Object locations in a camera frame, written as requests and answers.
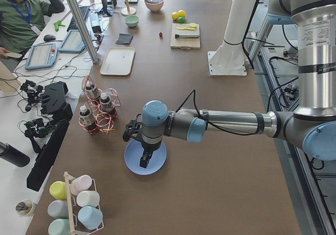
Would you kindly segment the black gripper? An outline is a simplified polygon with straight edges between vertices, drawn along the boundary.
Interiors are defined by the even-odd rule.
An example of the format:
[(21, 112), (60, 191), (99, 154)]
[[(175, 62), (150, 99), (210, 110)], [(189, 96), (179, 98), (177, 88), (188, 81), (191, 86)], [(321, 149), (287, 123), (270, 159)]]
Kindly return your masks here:
[(158, 150), (161, 146), (161, 137), (150, 138), (142, 135), (141, 145), (143, 147), (143, 155), (140, 158), (140, 167), (147, 168), (148, 163), (154, 151)]

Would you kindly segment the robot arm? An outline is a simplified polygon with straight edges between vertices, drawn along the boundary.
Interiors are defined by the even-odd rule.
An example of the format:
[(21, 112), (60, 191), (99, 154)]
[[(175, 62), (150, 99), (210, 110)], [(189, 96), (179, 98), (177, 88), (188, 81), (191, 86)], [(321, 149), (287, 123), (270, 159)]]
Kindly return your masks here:
[(298, 27), (299, 106), (289, 112), (240, 113), (181, 109), (150, 101), (142, 111), (140, 166), (148, 166), (163, 136), (200, 142), (207, 130), (265, 134), (314, 158), (335, 160), (335, 0), (269, 0), (273, 24)]

